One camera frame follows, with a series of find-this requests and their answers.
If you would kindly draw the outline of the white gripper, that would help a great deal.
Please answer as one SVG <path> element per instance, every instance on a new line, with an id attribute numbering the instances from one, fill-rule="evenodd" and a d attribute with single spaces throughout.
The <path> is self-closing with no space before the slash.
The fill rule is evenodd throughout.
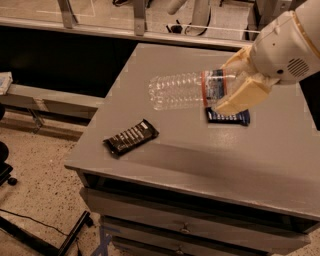
<path id="1" fill-rule="evenodd" d="M 318 73 L 319 50 L 319 10 L 282 13 L 261 30 L 252 49 L 241 48 L 221 66 L 224 76 L 249 75 L 253 73 L 252 60 L 259 73 L 237 82 L 216 103 L 214 111 L 226 116 L 237 114 L 263 102 L 279 80 L 287 84 Z"/>

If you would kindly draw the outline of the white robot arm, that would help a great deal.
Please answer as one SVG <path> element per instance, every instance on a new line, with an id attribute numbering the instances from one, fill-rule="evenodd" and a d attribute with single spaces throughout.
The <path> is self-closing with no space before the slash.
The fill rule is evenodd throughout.
<path id="1" fill-rule="evenodd" d="M 306 0 L 264 27 L 252 45 L 224 64 L 240 78 L 214 110 L 233 115 L 264 101 L 276 84 L 300 82 L 320 71 L 320 0 Z"/>

